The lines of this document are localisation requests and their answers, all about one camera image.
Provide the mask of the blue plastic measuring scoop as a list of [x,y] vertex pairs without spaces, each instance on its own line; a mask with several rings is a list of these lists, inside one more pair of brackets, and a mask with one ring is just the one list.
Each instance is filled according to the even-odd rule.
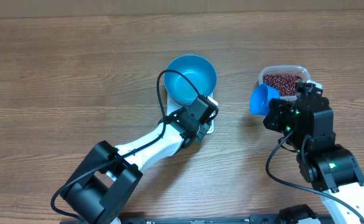
[[266,116],[269,113],[269,102],[273,98],[280,99],[277,89],[265,83],[258,85],[250,99],[251,114]]

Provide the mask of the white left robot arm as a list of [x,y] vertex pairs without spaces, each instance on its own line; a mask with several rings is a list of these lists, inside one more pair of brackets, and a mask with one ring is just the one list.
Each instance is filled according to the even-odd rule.
[[83,223],[116,223],[143,171],[200,142],[217,113],[218,103],[200,95],[189,107],[163,116],[156,129],[133,142],[118,146],[99,142],[59,189],[59,196]]

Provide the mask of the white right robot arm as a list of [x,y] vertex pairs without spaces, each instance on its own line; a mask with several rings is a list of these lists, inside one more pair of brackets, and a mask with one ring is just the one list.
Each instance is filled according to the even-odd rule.
[[296,84],[294,101],[266,94],[264,126],[282,133],[279,145],[292,146],[299,170],[311,187],[270,177],[280,184],[319,195],[334,223],[364,223],[364,174],[355,156],[335,142],[334,112],[322,86]]

